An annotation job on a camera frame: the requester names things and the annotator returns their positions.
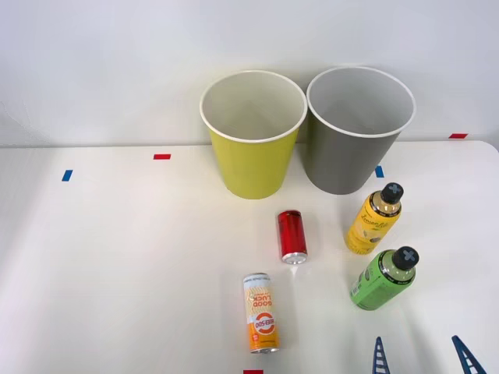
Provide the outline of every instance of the gray paper cup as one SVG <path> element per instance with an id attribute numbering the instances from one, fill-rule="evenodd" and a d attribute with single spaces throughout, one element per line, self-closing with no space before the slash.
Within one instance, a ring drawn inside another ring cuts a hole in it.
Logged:
<path id="1" fill-rule="evenodd" d="M 404 83 L 367 67 L 322 72 L 306 98 L 312 115 L 305 171 L 319 189 L 337 195 L 362 187 L 416 114 Z"/>

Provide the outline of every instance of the red can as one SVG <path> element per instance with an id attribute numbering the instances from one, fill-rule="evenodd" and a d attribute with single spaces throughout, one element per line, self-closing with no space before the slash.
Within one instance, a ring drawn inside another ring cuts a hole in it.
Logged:
<path id="1" fill-rule="evenodd" d="M 302 214 L 298 210 L 286 210 L 278 215 L 282 261 L 292 265 L 306 261 L 305 233 Z"/>

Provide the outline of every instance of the white wall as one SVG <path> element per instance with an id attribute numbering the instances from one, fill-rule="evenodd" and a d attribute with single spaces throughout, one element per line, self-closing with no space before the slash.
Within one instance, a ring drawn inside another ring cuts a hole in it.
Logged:
<path id="1" fill-rule="evenodd" d="M 419 112 L 403 139 L 499 146 L 494 0 L 2 0 L 0 145 L 206 143 L 213 79 L 384 69 Z"/>

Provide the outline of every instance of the bottle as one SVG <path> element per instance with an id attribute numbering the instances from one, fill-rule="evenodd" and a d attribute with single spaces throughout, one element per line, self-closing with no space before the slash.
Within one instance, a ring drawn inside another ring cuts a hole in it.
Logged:
<path id="1" fill-rule="evenodd" d="M 360 274 L 350 298 L 362 309 L 378 309 L 412 284 L 418 261 L 418 252 L 411 247 L 381 252 Z"/>
<path id="2" fill-rule="evenodd" d="M 346 235 L 349 249 L 360 255 L 371 253 L 400 217 L 400 198 L 404 189 L 398 183 L 388 183 L 382 191 L 371 193 Z"/>

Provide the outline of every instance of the paper cup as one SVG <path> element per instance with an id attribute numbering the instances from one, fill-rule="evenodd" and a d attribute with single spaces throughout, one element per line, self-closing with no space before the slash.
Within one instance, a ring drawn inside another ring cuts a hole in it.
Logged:
<path id="1" fill-rule="evenodd" d="M 307 113 L 296 83 L 274 72 L 238 72 L 208 87 L 200 113 L 229 191 L 263 199 L 281 187 Z"/>
<path id="2" fill-rule="evenodd" d="M 373 173 L 416 114 L 400 80 L 366 67 L 341 67 L 316 76 L 306 97 L 309 120 L 305 171 L 319 189 L 355 192 Z"/>

